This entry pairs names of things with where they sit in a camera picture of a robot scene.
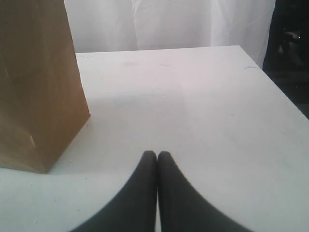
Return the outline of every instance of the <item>white backdrop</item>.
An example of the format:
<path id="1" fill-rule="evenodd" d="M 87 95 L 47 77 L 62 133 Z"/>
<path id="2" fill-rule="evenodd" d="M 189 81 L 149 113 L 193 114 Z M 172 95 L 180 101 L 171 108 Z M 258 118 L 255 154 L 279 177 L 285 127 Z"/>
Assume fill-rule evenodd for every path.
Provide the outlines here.
<path id="1" fill-rule="evenodd" d="M 275 0 L 65 0 L 76 52 L 240 45 L 262 66 Z"/>

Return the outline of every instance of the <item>white table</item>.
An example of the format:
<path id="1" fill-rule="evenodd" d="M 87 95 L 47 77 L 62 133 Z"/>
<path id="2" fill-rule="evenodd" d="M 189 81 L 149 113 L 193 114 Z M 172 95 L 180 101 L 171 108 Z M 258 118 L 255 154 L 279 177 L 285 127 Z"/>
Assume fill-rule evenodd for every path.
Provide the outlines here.
<path id="1" fill-rule="evenodd" d="M 239 46 L 77 59 L 92 117 L 50 174 L 0 169 L 1 231 L 73 229 L 149 149 L 243 226 L 309 231 L 309 121 Z"/>

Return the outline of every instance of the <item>white curtain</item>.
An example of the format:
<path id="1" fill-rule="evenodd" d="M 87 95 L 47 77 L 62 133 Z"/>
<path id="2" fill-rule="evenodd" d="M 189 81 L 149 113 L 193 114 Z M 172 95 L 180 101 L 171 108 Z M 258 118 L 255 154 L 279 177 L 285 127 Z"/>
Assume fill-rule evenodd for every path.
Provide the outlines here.
<path id="1" fill-rule="evenodd" d="M 240 45 L 262 66 L 275 0 L 65 0 L 76 52 Z"/>

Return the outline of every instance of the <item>paper bag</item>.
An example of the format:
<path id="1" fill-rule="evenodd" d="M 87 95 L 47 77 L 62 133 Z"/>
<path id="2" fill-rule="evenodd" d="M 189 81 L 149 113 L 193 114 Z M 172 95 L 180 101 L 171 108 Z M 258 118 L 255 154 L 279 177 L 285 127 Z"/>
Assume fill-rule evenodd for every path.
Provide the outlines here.
<path id="1" fill-rule="evenodd" d="M 89 115 L 63 0 L 0 0 L 0 167 L 47 172 Z"/>

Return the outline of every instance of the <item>black curved object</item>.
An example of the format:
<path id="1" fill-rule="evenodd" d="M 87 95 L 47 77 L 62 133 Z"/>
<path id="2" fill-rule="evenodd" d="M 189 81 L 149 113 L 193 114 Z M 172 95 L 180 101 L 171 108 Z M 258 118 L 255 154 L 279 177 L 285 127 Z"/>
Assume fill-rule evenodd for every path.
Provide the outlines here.
<path id="1" fill-rule="evenodd" d="M 158 157 L 158 194 L 162 232 L 249 232 L 207 202 L 169 152 Z"/>
<path id="2" fill-rule="evenodd" d="M 154 232 L 156 166 L 155 153 L 144 152 L 134 173 L 119 193 L 72 232 Z"/>

